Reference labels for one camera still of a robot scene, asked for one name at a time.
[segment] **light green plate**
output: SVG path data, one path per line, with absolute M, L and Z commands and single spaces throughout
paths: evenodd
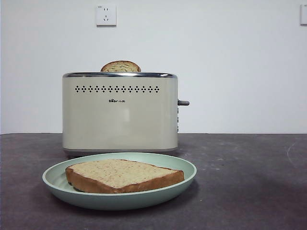
M 66 167 L 86 161 L 106 159 L 126 159 L 183 170 L 185 180 L 165 188 L 122 194 L 84 193 L 76 191 L 68 184 L 65 175 Z M 196 167 L 178 157 L 155 153 L 122 152 L 98 154 L 64 161 L 47 169 L 43 174 L 43 181 L 53 195 L 69 204 L 98 210 L 127 210 L 160 204 L 178 196 L 192 183 L 195 174 Z

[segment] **toaster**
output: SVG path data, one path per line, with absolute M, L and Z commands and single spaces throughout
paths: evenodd
M 79 72 L 63 75 L 63 150 L 168 152 L 178 147 L 177 76 Z

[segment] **bread slice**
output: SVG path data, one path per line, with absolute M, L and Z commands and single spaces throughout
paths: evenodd
M 184 180 L 181 170 L 128 160 L 89 161 L 69 166 L 66 178 L 87 193 L 132 193 L 163 188 Z
M 101 72 L 140 72 L 141 68 L 132 61 L 112 61 L 104 65 Z

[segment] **electrical socket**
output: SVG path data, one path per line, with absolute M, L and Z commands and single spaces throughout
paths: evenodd
M 97 25 L 116 25 L 116 5 L 102 4 L 96 8 Z

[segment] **white wall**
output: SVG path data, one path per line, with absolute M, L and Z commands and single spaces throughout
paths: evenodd
M 97 28 L 113 2 L 117 27 Z M 181 132 L 306 133 L 306 0 L 2 0 L 1 133 L 61 132 L 62 75 L 113 60 L 178 76 Z

